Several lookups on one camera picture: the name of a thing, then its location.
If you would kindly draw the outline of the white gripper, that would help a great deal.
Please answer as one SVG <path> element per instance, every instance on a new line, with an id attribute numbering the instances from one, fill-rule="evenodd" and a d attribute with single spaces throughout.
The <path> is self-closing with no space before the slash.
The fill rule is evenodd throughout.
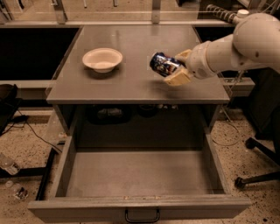
<path id="1" fill-rule="evenodd" d="M 207 63 L 207 48 L 209 45 L 210 42 L 207 41 L 196 45 L 192 50 L 186 49 L 178 53 L 175 59 L 186 64 L 188 70 L 185 68 L 176 70 L 171 75 L 165 77 L 164 82 L 169 86 L 176 87 L 189 83 L 193 76 L 201 80 L 214 77 L 216 73 Z"/>

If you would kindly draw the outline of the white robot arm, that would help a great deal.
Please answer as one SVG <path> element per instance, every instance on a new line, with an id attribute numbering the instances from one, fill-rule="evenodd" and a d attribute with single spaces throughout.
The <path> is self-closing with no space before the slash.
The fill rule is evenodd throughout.
<path id="1" fill-rule="evenodd" d="M 184 66 L 164 78 L 170 86 L 184 85 L 192 77 L 212 78 L 224 71 L 269 67 L 280 73 L 280 20 L 270 14 L 251 14 L 237 23 L 232 34 L 196 45 L 175 59 Z"/>

